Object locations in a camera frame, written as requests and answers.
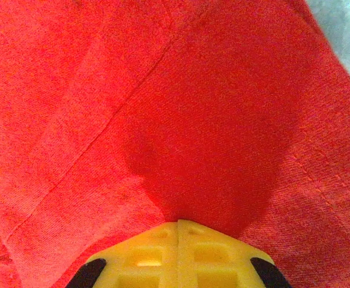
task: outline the red cloth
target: red cloth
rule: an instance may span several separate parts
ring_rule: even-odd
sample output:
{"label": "red cloth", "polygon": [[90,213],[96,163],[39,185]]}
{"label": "red cloth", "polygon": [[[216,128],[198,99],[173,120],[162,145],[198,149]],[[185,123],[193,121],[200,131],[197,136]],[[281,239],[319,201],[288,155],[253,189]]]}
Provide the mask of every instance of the red cloth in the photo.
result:
{"label": "red cloth", "polygon": [[120,2],[0,1],[0,287],[179,218],[350,287],[350,77],[305,3]]}

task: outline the red fabric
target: red fabric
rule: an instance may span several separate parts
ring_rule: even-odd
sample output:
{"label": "red fabric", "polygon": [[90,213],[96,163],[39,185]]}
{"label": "red fabric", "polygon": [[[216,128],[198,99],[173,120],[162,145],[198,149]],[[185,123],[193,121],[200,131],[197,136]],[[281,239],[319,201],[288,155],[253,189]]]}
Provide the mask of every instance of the red fabric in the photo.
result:
{"label": "red fabric", "polygon": [[0,287],[179,218],[350,287],[350,77],[305,3],[0,1]]}

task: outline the yellow plastic object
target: yellow plastic object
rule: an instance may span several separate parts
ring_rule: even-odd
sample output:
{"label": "yellow plastic object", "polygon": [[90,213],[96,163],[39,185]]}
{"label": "yellow plastic object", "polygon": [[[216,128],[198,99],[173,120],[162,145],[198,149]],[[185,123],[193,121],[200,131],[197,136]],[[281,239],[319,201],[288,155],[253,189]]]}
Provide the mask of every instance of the yellow plastic object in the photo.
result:
{"label": "yellow plastic object", "polygon": [[88,259],[107,261],[94,288],[264,288],[250,259],[269,255],[187,220],[164,223]]}

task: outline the gray surface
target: gray surface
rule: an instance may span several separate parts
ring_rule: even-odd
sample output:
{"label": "gray surface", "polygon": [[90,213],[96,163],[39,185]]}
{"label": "gray surface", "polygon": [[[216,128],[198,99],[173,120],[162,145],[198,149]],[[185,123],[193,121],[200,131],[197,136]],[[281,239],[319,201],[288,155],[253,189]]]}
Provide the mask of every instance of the gray surface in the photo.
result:
{"label": "gray surface", "polygon": [[350,73],[350,0],[306,0],[333,50]]}

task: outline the black plastic part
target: black plastic part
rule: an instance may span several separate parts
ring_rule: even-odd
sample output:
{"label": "black plastic part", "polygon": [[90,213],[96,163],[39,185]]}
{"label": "black plastic part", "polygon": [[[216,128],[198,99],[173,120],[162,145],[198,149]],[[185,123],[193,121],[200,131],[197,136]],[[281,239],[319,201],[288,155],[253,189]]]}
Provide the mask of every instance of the black plastic part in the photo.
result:
{"label": "black plastic part", "polygon": [[257,257],[251,258],[251,263],[266,288],[292,288],[275,265]]}
{"label": "black plastic part", "polygon": [[84,264],[76,272],[66,288],[92,288],[106,265],[107,261],[102,258]]}

